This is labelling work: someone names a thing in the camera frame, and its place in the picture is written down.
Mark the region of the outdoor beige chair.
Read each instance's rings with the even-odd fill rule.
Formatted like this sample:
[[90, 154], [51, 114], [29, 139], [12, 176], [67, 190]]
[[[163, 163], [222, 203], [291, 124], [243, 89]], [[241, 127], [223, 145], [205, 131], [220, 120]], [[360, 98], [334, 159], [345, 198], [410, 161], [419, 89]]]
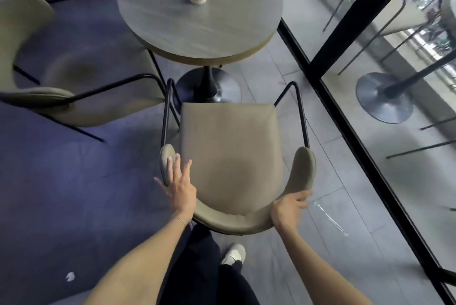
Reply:
[[[337, 7], [334, 9], [331, 17], [324, 26], [322, 32], [325, 32], [330, 22], [337, 14], [341, 5], [355, 0], [340, 0]], [[424, 12], [414, 5], [410, 0], [391, 0], [385, 8], [371, 22], [371, 28], [375, 31], [370, 40], [365, 43], [362, 49], [345, 65], [338, 73], [339, 75], [357, 59], [357, 57], [368, 48], [378, 37], [384, 37], [408, 29], [424, 26], [428, 19]]]

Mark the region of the person's black trousers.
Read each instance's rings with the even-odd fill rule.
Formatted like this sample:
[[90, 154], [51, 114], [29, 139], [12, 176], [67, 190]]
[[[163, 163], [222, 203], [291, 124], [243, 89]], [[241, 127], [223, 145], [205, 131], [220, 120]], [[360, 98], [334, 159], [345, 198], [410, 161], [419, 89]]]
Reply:
[[221, 265], [210, 230], [196, 224], [164, 284], [159, 305], [260, 305], [242, 267]]

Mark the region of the round grey wooden table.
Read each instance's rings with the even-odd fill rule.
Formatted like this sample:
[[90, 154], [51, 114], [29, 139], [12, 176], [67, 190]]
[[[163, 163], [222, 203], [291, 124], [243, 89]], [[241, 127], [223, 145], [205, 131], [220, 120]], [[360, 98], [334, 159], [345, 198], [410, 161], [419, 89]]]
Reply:
[[197, 66], [177, 81], [183, 102], [240, 103], [241, 90], [220, 66], [246, 59], [274, 36], [283, 0], [117, 0], [120, 14], [147, 49]]

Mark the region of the person's white shoe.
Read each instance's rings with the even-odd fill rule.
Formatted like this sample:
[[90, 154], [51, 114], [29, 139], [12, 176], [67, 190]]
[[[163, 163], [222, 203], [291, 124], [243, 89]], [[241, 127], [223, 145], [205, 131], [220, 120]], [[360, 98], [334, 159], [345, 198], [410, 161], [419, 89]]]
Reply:
[[221, 265], [234, 266], [236, 263], [243, 265], [246, 258], [246, 250], [242, 244], [231, 245], [225, 256], [222, 258]]

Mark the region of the person's right forearm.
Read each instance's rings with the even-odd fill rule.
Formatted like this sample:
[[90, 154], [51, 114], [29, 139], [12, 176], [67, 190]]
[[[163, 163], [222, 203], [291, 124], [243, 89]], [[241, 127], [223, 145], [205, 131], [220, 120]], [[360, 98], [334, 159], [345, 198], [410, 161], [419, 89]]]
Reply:
[[322, 259], [296, 227], [276, 226], [313, 305], [373, 305], [373, 302]]

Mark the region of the beige chair with black frame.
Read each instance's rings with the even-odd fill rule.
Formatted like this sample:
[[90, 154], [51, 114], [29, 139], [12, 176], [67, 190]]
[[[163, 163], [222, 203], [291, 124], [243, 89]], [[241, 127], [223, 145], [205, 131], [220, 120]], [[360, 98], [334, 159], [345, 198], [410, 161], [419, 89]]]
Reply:
[[[296, 91], [304, 146], [297, 149], [287, 184], [277, 105]], [[316, 158], [309, 147], [299, 86], [289, 82], [274, 104], [182, 103], [181, 160], [192, 160], [197, 188], [193, 220], [226, 235], [251, 235], [272, 227], [274, 200], [313, 187]]]
[[45, 0], [0, 0], [0, 101], [105, 142], [81, 128], [93, 128], [165, 104], [162, 144], [171, 103], [153, 53], [132, 32], [58, 57], [42, 80], [15, 63], [21, 47], [54, 20]]

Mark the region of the person's left forearm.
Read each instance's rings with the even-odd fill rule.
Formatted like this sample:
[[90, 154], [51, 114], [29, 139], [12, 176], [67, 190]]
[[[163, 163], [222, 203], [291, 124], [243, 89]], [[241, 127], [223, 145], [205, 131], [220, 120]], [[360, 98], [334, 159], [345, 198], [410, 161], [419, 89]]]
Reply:
[[155, 235], [123, 256], [83, 305], [156, 305], [175, 248], [188, 227], [173, 216]]

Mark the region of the person's left hand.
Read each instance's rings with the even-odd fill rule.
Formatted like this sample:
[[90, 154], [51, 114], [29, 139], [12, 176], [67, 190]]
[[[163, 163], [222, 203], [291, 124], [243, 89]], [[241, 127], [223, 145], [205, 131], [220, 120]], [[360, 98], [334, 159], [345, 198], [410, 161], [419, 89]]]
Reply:
[[174, 182], [174, 158], [168, 157], [166, 164], [166, 175], [168, 179], [168, 189], [163, 189], [170, 199], [171, 206], [174, 210], [174, 217], [189, 224], [192, 220], [197, 201], [197, 189], [191, 183], [190, 170], [192, 161], [189, 160], [184, 164], [182, 178]]

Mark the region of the outdoor table with grey base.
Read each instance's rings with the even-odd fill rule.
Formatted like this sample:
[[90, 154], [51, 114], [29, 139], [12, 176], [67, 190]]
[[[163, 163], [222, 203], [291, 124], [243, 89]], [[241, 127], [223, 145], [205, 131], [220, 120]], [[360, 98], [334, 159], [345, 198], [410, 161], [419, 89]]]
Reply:
[[452, 42], [451, 50], [415, 74], [399, 79], [391, 73], [372, 72], [356, 83], [356, 97], [373, 118], [388, 124], [405, 122], [413, 113], [409, 89], [429, 74], [456, 61], [456, 0], [439, 0], [437, 20]]

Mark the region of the black glass door frame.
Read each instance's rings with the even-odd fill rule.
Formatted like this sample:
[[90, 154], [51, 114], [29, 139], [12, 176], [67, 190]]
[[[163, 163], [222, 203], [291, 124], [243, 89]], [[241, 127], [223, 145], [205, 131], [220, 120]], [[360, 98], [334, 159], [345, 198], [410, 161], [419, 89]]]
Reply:
[[304, 61], [307, 79], [340, 130], [323, 149], [359, 216], [371, 231], [410, 303], [456, 305], [456, 143], [406, 156], [386, 156], [456, 139], [456, 61], [420, 80], [409, 92], [413, 113], [399, 124], [369, 115], [356, 83], [372, 72], [407, 78], [451, 50], [437, 17], [439, 0], [410, 0], [424, 26], [378, 37], [371, 22], [391, 0], [285, 0], [286, 42]]

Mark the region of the person's right hand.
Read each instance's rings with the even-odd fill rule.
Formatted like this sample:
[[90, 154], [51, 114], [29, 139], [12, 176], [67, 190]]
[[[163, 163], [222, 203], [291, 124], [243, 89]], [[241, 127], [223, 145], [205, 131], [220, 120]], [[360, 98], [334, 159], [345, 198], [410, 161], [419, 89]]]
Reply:
[[271, 219], [273, 226], [279, 235], [295, 233], [301, 219], [301, 210], [291, 209], [290, 194], [286, 194], [275, 200], [271, 207]]

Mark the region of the black metal chair legs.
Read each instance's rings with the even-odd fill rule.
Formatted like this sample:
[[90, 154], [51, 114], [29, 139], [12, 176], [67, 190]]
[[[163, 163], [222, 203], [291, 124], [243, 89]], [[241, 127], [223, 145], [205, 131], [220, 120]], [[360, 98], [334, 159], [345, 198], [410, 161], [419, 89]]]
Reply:
[[[439, 126], [441, 124], [446, 124], [446, 123], [450, 123], [450, 122], [453, 122], [453, 121], [456, 121], [456, 116], [454, 116], [452, 118], [447, 118], [447, 119], [444, 119], [444, 120], [440, 120], [440, 121], [438, 121], [438, 122], [436, 122], [434, 124], [430, 124], [428, 126], [425, 126], [425, 127], [421, 128], [420, 130], [424, 131], [426, 129], [430, 129], [430, 128]], [[436, 143], [436, 144], [429, 145], [429, 146], [426, 146], [426, 147], [416, 148], [416, 149], [409, 150], [409, 151], [406, 151], [406, 152], [400, 152], [400, 153], [392, 154], [392, 155], [386, 156], [385, 158], [386, 159], [391, 159], [391, 158], [396, 158], [396, 157], [400, 157], [400, 156], [406, 156], [408, 154], [421, 152], [421, 151], [426, 151], [426, 150], [431, 150], [431, 149], [434, 149], [434, 148], [447, 146], [447, 145], [452, 145], [452, 144], [455, 144], [455, 143], [456, 143], [456, 139], [451, 139], [451, 140], [448, 140], [448, 141], [445, 141], [445, 142]]]

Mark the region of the clear wrapped straw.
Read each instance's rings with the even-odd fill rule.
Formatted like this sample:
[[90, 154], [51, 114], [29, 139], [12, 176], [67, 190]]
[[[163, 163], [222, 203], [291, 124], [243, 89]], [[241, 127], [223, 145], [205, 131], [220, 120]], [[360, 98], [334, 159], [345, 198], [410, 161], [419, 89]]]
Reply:
[[331, 222], [331, 224], [340, 232], [342, 233], [345, 237], [348, 237], [348, 234], [345, 232], [345, 230], [331, 217], [330, 214], [318, 203], [316, 200], [312, 202], [315, 207], [317, 207], [321, 213]]

